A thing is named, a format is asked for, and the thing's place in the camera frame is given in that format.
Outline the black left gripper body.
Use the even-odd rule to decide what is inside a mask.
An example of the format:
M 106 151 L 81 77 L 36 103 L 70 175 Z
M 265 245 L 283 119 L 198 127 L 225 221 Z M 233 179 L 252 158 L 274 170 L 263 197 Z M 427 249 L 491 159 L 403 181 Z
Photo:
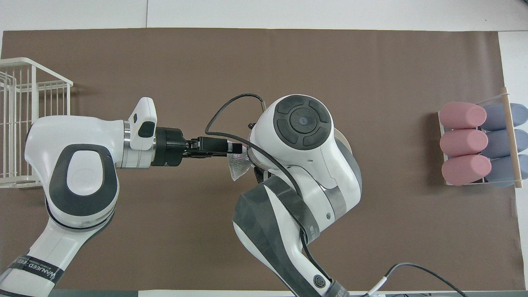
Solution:
M 156 128 L 156 166 L 177 167 L 183 158 L 198 158 L 194 151 L 189 151 L 190 144 L 180 129 Z

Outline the clear plastic bag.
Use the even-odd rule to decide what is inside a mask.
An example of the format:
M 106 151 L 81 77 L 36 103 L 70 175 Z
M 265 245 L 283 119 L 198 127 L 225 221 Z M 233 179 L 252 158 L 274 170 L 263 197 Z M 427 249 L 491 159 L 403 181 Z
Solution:
M 252 168 L 252 162 L 247 153 L 227 154 L 230 175 L 233 181 L 238 180 Z

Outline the cream round plate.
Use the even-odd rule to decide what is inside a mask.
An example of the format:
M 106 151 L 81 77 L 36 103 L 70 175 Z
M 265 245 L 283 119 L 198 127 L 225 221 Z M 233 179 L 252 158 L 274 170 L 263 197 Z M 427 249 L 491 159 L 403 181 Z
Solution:
M 340 141 L 351 154 L 351 146 L 349 144 L 349 141 L 347 141 L 347 138 L 336 128 L 334 128 L 334 136 L 335 139 Z

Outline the brown paper table mat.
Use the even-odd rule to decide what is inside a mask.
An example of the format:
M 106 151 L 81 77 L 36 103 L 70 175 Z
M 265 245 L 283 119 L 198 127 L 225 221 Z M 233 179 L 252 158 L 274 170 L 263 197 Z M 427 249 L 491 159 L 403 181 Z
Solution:
M 27 57 L 74 82 L 72 112 L 126 120 L 139 98 L 158 123 L 204 135 L 230 98 L 288 94 L 325 104 L 361 168 L 360 203 L 309 245 L 350 291 L 394 264 L 431 269 L 463 291 L 524 290 L 515 189 L 447 186 L 437 111 L 504 86 L 496 32 L 141 28 L 11 31 L 2 57 Z M 277 290 L 231 219 L 252 172 L 225 158 L 119 170 L 113 221 L 57 289 Z

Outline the pink plastic cup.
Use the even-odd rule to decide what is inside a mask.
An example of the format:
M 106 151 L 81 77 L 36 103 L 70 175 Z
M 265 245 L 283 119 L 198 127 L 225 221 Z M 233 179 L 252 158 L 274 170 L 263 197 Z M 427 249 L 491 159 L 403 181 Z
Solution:
M 449 129 L 472 129 L 481 126 L 487 113 L 483 107 L 464 102 L 451 102 L 439 111 L 439 122 Z
M 488 137 L 481 130 L 451 130 L 443 134 L 440 147 L 449 157 L 473 155 L 481 152 L 488 145 Z
M 482 155 L 466 155 L 448 159 L 441 168 L 443 178 L 451 185 L 461 186 L 481 180 L 491 172 L 490 160 Z

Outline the wooden cup rack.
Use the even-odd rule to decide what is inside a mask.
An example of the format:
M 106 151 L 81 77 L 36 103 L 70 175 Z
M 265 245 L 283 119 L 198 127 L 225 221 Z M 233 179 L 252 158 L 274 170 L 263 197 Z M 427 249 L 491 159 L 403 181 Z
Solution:
M 519 154 L 525 154 L 524 153 L 525 150 L 522 151 L 522 152 L 517 152 L 517 149 L 516 149 L 516 137 L 515 137 L 515 134 L 514 134 L 514 129 L 518 129 L 518 126 L 517 127 L 513 126 L 512 113 L 511 113 L 511 107 L 510 107 L 510 103 L 513 103 L 513 102 L 510 100 L 509 92 L 507 91 L 507 88 L 503 87 L 501 89 L 500 93 L 497 96 L 494 96 L 494 97 L 492 97 L 490 99 L 483 100 L 483 101 L 481 101 L 479 103 L 475 103 L 475 104 L 477 104 L 477 105 L 479 105 L 479 106 L 484 108 L 485 106 L 492 105 L 492 104 L 499 104 L 499 103 L 503 104 L 503 108 L 504 108 L 506 124 L 507 124 L 506 130 L 508 131 L 508 138 L 509 138 L 509 145 L 510 145 L 510 153 L 511 153 L 510 156 L 511 156 L 512 164 L 513 164 L 513 174 L 514 174 L 514 178 L 515 178 L 515 180 L 514 180 L 515 184 L 511 185 L 511 186 L 514 186 L 516 188 L 522 188 L 523 187 L 523 182 L 525 180 L 522 180 L 522 177 L 521 177 L 520 161 L 519 161 L 518 155 Z M 457 130 L 457 129 L 446 128 L 440 122 L 439 122 L 439 129 L 440 129 L 440 132 L 441 132 L 441 137 L 443 136 L 443 134 L 445 134 L 448 131 Z M 481 130 L 485 134 L 489 132 L 487 130 L 483 130 L 481 128 L 481 126 L 478 126 L 476 128 L 472 128 L 472 129 Z M 441 150 L 441 152 L 443 154 L 443 164 L 448 159 L 454 158 L 454 157 L 447 156 L 446 154 L 443 153 L 442 150 Z M 449 184 L 445 179 L 443 179 L 443 180 L 444 180 L 445 184 L 447 184 L 449 186 L 454 186 L 454 185 Z M 477 181 L 472 182 L 471 184 L 465 184 L 465 185 L 484 185 L 484 184 L 491 184 L 492 185 L 492 183 L 487 182 L 485 180 L 485 177 L 483 177 L 481 180 L 477 180 Z

